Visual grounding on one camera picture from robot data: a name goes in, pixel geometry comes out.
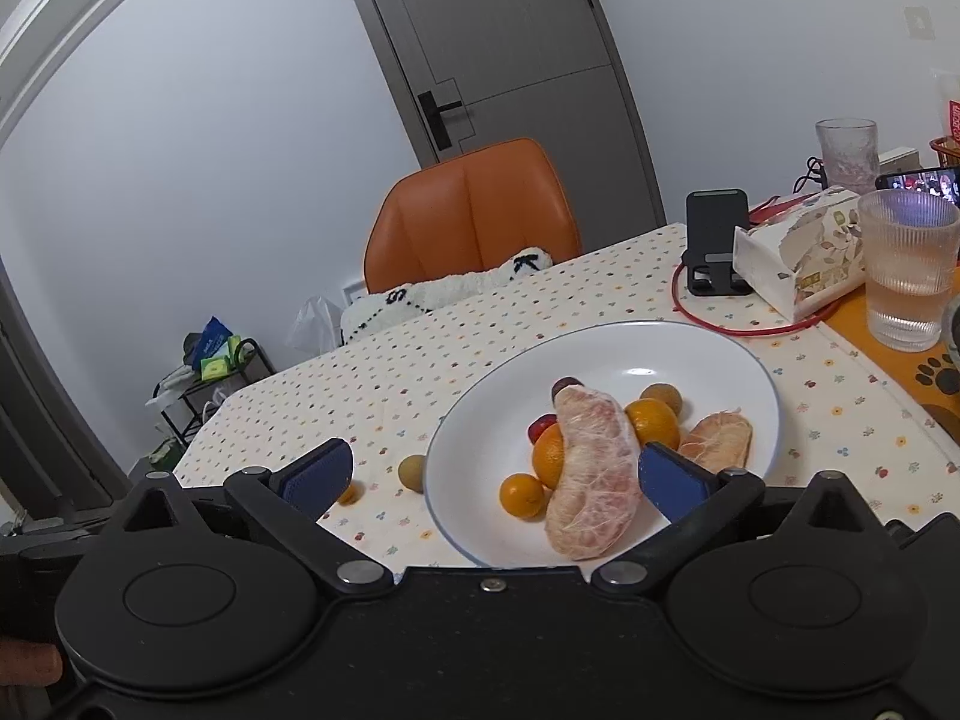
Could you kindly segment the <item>person's left hand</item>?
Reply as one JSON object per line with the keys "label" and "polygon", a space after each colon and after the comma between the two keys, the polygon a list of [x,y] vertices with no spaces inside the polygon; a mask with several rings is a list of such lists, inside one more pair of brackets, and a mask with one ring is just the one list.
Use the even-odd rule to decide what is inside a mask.
{"label": "person's left hand", "polygon": [[62,657],[55,645],[20,640],[0,642],[3,688],[48,688],[62,678]]}

